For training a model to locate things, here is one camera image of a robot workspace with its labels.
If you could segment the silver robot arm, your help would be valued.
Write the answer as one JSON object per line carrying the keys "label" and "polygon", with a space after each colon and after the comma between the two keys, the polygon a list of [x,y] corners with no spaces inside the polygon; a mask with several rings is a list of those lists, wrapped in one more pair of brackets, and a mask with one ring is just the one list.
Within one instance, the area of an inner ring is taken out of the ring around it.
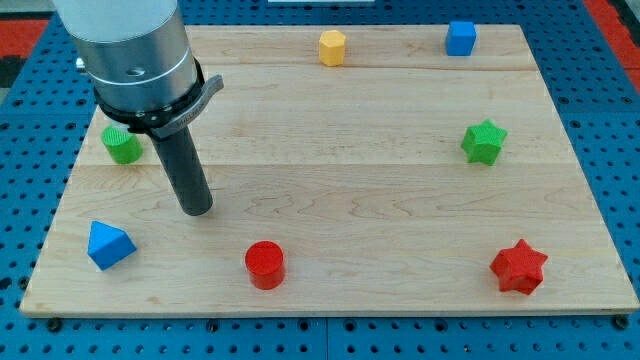
{"label": "silver robot arm", "polygon": [[176,0],[54,0],[101,100],[124,112],[176,102],[198,75]]}

